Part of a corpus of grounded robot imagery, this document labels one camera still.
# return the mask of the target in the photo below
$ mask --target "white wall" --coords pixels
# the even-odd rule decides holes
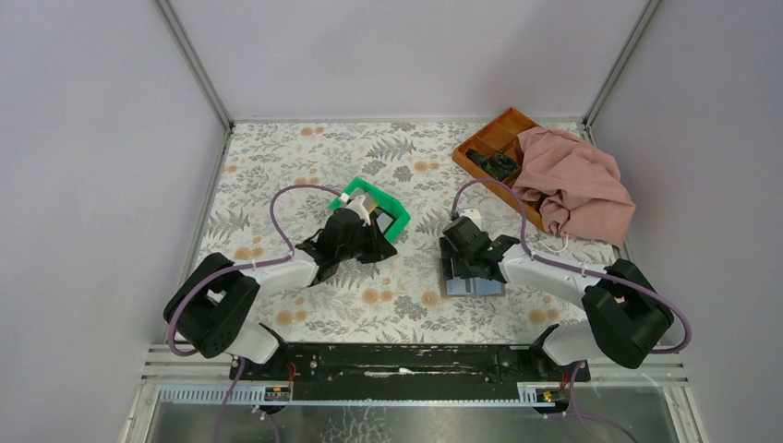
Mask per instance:
[[[152,2],[0,6],[0,441],[115,441],[222,131]]]
[[[781,441],[783,4],[664,4],[596,123],[638,209],[629,238],[693,322],[712,443]]]
[[[644,0],[174,0],[236,119],[587,111]]]

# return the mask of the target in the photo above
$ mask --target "table surface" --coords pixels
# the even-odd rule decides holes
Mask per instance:
[[[279,257],[286,247],[269,204],[282,187],[343,189],[356,176],[397,197],[411,221],[399,254],[376,264],[342,263],[328,281],[255,301],[248,316],[288,341],[529,343],[552,323],[584,319],[558,297],[510,284],[502,297],[440,296],[438,236],[456,190],[471,179],[451,159],[482,123],[239,124],[229,146],[199,261],[222,252],[242,263]],[[578,134],[575,123],[549,124]],[[329,216],[331,194],[297,189],[280,197],[277,217],[294,243]],[[481,185],[461,208],[477,208],[490,236],[519,235],[520,217]],[[560,249],[562,240],[528,225],[527,241]],[[608,264],[611,245],[571,239],[561,257]]]

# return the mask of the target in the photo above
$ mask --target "orange wooden tray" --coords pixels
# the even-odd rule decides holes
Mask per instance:
[[[490,156],[495,152],[500,151],[511,157],[517,164],[516,171],[503,180],[504,184],[511,187],[519,176],[523,158],[517,134],[536,126],[538,126],[538,123],[527,118],[516,109],[509,108],[505,113],[489,122],[488,125],[482,127],[480,131],[467,139],[465,143],[457,147],[457,149],[454,150],[452,158],[473,177],[491,178],[491,176],[484,172],[480,166],[467,158],[467,151],[477,150],[486,156]],[[519,211],[516,206],[516,201],[509,195],[508,191],[501,186],[491,183],[483,185],[495,193],[495,195],[502,198],[506,204]],[[544,222],[541,220],[541,214],[538,213],[540,202],[531,204],[531,202],[526,201],[523,202],[523,206],[524,216],[527,220],[533,223],[536,228],[545,232]]]

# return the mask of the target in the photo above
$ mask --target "pink cloth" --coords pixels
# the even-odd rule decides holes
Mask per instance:
[[[566,131],[534,127],[519,135],[524,153],[513,190],[539,201],[550,233],[621,246],[636,205],[620,184],[614,157]]]

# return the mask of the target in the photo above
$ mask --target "green plastic frame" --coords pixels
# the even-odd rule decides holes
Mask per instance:
[[[345,187],[343,190],[344,194],[351,195],[354,191],[357,189],[361,189],[365,191],[367,194],[369,194],[376,203],[378,203],[378,206],[385,210],[386,212],[389,212],[394,219],[394,223],[391,224],[389,229],[386,231],[386,233],[383,235],[386,237],[386,240],[389,241],[389,243],[393,243],[394,240],[397,238],[397,236],[403,231],[406,224],[408,224],[409,221],[411,221],[411,216],[408,214],[408,211],[405,210],[403,207],[403,204],[400,203],[400,200],[397,198],[394,198],[390,196],[389,194],[386,194],[385,192],[381,191],[380,189],[376,188],[375,186],[369,184],[368,182],[362,180],[359,177],[354,178],[351,180],[351,183],[348,184],[348,186]],[[340,208],[343,205],[343,201],[339,198],[336,198],[330,205],[330,210],[336,210]]]

